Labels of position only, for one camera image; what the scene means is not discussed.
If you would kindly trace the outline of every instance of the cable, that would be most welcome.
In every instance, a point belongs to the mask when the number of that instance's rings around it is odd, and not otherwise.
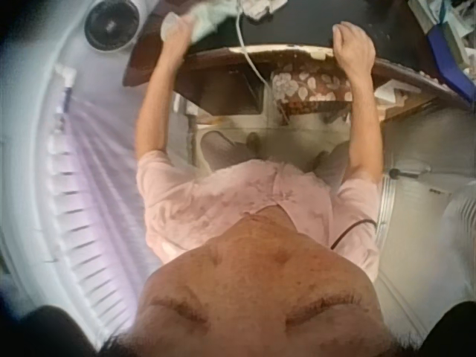
[[[241,32],[241,27],[239,26],[239,20],[241,18],[242,13],[243,13],[243,8],[242,8],[242,5],[241,5],[241,1],[238,1],[238,16],[237,16],[237,20],[235,22],[235,25],[236,25],[236,28],[237,28],[238,40],[239,40],[239,44],[241,46],[242,52],[245,55],[246,61],[250,65],[253,72],[257,75],[257,77],[260,79],[260,81],[263,82],[263,84],[265,85],[265,88],[269,91],[269,94],[271,95],[273,103],[275,104],[277,110],[279,110],[281,112],[281,114],[284,116],[286,124],[289,124],[288,115],[284,112],[284,109],[279,105],[279,103],[274,98],[273,89],[268,84],[268,82],[266,82],[266,80],[263,78],[260,71],[258,71],[258,68],[256,68],[256,66],[254,65],[253,61],[250,58],[248,50],[246,49],[245,42],[243,41],[243,35],[242,35],[242,32]]]

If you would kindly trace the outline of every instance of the shoe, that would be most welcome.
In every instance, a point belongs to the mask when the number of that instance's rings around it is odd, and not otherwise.
[[[310,171],[315,171],[319,165],[322,164],[324,159],[329,156],[329,152],[326,150],[321,151],[312,161],[310,164]]]
[[[261,139],[256,132],[250,132],[248,137],[246,137],[246,147],[250,150],[257,158],[260,156],[261,150]]]

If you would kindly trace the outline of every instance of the floral cushion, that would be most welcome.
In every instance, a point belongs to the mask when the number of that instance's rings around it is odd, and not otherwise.
[[[272,75],[272,88],[274,99],[288,115],[340,110],[352,101],[347,78],[320,69],[276,71]]]

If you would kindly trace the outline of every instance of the shirt sleeve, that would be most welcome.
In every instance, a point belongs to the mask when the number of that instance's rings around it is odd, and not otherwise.
[[[190,179],[190,175],[174,167],[162,151],[148,152],[138,162],[137,184],[146,209],[159,203],[171,190]]]
[[[333,237],[329,246],[362,268],[372,281],[379,271],[376,221],[380,189],[368,178],[350,178],[339,188],[333,205]]]

